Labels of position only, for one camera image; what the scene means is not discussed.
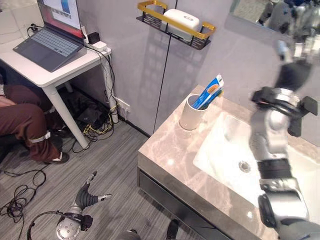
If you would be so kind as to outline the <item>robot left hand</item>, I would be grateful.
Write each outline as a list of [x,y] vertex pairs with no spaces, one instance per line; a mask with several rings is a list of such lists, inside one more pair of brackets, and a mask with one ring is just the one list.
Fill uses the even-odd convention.
[[107,193],[104,195],[92,195],[88,192],[91,181],[95,178],[96,175],[97,171],[95,170],[91,175],[88,176],[88,178],[85,180],[84,184],[76,194],[74,203],[82,210],[84,210],[86,207],[95,205],[98,202],[106,201],[113,196],[111,193]]

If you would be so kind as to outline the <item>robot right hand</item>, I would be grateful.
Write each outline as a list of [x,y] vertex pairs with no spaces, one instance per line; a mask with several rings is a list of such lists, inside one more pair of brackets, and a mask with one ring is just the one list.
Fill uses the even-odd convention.
[[277,54],[282,61],[274,88],[299,90],[309,78],[313,65],[305,59],[294,58],[287,43],[279,40],[276,45]]

